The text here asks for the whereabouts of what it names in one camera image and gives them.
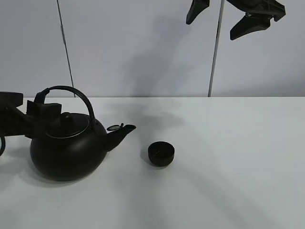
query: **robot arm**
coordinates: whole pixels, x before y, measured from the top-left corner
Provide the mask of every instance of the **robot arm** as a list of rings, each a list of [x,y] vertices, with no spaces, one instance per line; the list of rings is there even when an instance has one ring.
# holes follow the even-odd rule
[[[266,30],[270,20],[280,20],[286,15],[285,6],[276,0],[227,0],[237,9],[244,11],[245,16],[231,29],[231,40],[246,34]],[[210,5],[210,0],[193,0],[187,14],[186,24],[191,24],[195,18]]]
[[[23,104],[23,94],[0,92],[0,137],[25,135],[38,137],[47,125],[61,114],[61,104],[28,101],[24,114],[17,107]]]

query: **teapot lid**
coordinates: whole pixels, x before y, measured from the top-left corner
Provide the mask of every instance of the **teapot lid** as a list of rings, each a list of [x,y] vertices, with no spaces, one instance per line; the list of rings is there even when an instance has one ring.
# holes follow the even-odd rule
[[[88,126],[87,115],[65,112],[48,125],[46,135],[52,138],[73,137],[85,131]]]

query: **small black bowl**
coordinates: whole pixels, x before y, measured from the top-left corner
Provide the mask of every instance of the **small black bowl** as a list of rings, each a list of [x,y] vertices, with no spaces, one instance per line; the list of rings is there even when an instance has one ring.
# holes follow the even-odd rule
[[[158,167],[168,166],[174,158],[175,149],[167,142],[154,142],[148,147],[148,158]]]

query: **white wall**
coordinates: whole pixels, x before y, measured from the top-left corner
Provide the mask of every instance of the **white wall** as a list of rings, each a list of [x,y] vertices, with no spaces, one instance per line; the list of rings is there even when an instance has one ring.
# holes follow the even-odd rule
[[[305,1],[279,2],[286,16],[235,41],[244,13],[225,2],[212,96],[305,96]]]
[[[56,0],[0,1],[0,91],[34,96],[55,84],[71,84]]]
[[[76,88],[88,96],[207,96],[220,0],[61,0]]]

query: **teapot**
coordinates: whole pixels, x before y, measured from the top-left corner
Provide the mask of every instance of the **teapot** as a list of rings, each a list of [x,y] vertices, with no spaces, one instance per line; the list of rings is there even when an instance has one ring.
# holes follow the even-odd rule
[[[45,104],[46,95],[57,89],[79,96],[89,115],[61,113],[61,104]],[[90,174],[101,164],[106,153],[136,128],[134,125],[113,125],[107,128],[110,131],[107,133],[95,118],[89,99],[73,87],[46,88],[36,95],[34,102],[28,101],[26,114],[16,108],[22,104],[21,95],[0,93],[0,120],[4,120],[0,123],[0,137],[25,135],[31,138],[33,164],[53,180],[71,181]]]

